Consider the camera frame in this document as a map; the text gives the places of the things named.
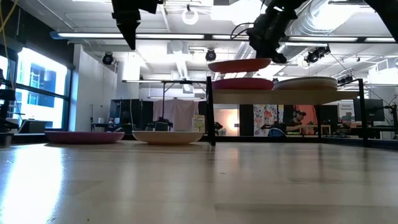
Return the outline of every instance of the monitor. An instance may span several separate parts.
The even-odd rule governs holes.
[[[385,121],[383,100],[365,100],[366,121]],[[362,121],[361,104],[359,99],[354,99],[355,121]]]

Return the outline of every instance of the robotic arm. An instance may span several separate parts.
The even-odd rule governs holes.
[[[398,42],[398,0],[364,0],[381,17],[392,36]],[[256,58],[272,58],[275,63],[287,63],[277,49],[291,20],[297,19],[295,10],[307,0],[272,0],[266,13],[247,30],[250,46],[257,52]],[[136,49],[136,29],[141,23],[139,9],[156,13],[163,0],[112,0],[117,26],[130,48]]]
[[[364,0],[381,17],[392,36],[398,42],[398,1]],[[297,19],[295,10],[307,0],[272,0],[266,13],[254,22],[254,27],[246,32],[250,46],[257,52],[256,58],[272,58],[275,63],[286,63],[287,59],[276,50],[291,20]]]

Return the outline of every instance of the poster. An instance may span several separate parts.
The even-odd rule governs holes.
[[[283,105],[253,105],[254,112],[254,136],[266,137],[269,129],[261,129],[264,125],[272,125],[277,121],[277,112],[279,111],[279,122],[283,121]]]
[[[353,103],[339,103],[338,104],[338,116],[340,122],[354,122],[354,104]]]

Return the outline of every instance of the man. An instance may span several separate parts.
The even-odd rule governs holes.
[[[307,115],[306,112],[299,111],[299,110],[294,111],[293,119],[290,120],[289,122],[285,123],[286,131],[287,132],[298,131],[302,128],[306,128],[307,125],[302,123],[302,120],[304,119],[305,115]]]

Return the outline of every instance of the white plate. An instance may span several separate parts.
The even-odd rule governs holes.
[[[197,142],[203,136],[203,133],[183,131],[133,131],[132,135],[138,141],[148,144],[169,146]]]
[[[303,77],[275,83],[274,90],[337,90],[337,80],[329,77]]]

